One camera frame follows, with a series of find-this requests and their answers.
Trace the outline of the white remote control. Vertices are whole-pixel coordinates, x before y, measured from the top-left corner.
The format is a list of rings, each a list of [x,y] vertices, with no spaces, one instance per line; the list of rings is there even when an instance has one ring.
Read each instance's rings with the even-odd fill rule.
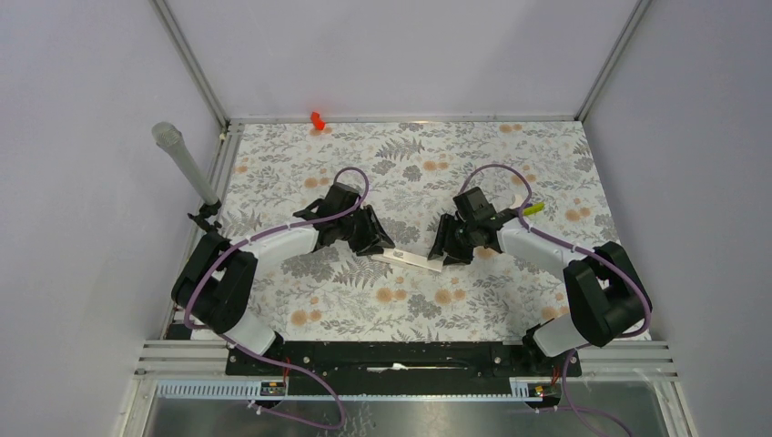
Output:
[[[380,254],[370,255],[375,261],[388,263],[406,269],[421,269],[433,272],[442,271],[442,260],[430,260],[424,256],[413,254],[401,249],[384,249]]]

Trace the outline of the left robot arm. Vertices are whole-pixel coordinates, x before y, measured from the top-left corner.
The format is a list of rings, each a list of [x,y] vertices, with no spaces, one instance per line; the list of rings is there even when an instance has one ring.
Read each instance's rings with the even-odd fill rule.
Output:
[[[270,374],[282,362],[279,335],[252,314],[249,297],[256,276],[287,259],[307,255],[337,241],[357,256],[380,255],[393,240],[371,206],[360,205],[356,188],[336,182],[323,198],[294,213],[277,231],[235,243],[216,231],[198,242],[170,293],[171,299],[207,330],[248,349],[248,363]]]

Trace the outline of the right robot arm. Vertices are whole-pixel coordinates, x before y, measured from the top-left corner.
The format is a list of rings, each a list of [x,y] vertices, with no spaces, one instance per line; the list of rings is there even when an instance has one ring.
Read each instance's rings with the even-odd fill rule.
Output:
[[[522,361],[530,373],[544,375],[558,355],[584,345],[603,347],[650,321],[651,301],[625,250],[613,241],[585,249],[529,226],[514,209],[484,208],[443,214],[428,258],[468,265],[477,248],[524,259],[565,286],[568,314],[523,337]]]

